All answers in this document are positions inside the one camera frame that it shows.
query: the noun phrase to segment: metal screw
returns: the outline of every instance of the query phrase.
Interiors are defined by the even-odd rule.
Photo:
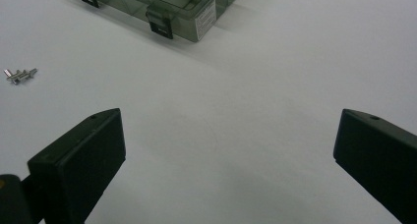
[[[21,72],[18,70],[16,74],[12,74],[10,70],[5,70],[4,73],[7,76],[7,81],[12,82],[13,84],[19,84],[22,81],[25,81],[27,79],[32,79],[33,75],[37,72],[37,69],[32,69],[30,71],[24,70]]]

